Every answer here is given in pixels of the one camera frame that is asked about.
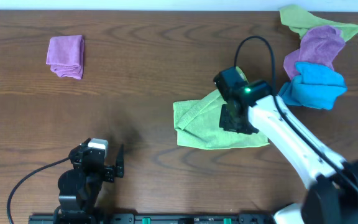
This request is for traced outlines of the green microfiber cloth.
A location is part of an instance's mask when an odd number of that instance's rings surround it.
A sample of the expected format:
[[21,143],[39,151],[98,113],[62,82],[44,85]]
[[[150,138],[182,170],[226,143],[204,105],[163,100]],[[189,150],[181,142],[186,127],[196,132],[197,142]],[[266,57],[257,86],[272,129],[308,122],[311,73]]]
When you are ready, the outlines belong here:
[[269,144],[262,133],[246,135],[224,131],[219,127],[222,105],[225,104],[218,90],[200,100],[173,103],[173,123],[177,144],[203,150],[262,147]]

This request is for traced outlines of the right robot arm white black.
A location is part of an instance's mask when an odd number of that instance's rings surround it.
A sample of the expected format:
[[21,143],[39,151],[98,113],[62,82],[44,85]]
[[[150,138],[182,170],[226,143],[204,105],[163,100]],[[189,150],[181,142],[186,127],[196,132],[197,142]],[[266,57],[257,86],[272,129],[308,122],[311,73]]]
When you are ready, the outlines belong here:
[[296,170],[307,190],[303,203],[273,214],[275,223],[358,223],[358,161],[347,162],[307,129],[262,80],[215,78],[222,95],[220,128],[263,133]]

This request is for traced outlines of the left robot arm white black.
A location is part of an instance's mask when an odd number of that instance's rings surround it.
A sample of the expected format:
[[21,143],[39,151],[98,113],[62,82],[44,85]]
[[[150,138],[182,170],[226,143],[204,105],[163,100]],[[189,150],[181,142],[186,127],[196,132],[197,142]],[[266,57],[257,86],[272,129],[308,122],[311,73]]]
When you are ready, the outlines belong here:
[[60,206],[53,214],[53,223],[90,224],[103,223],[105,217],[95,208],[104,182],[113,183],[124,177],[124,146],[116,156],[116,163],[104,163],[106,150],[91,142],[82,143],[72,149],[69,160],[71,170],[64,172],[58,180]]

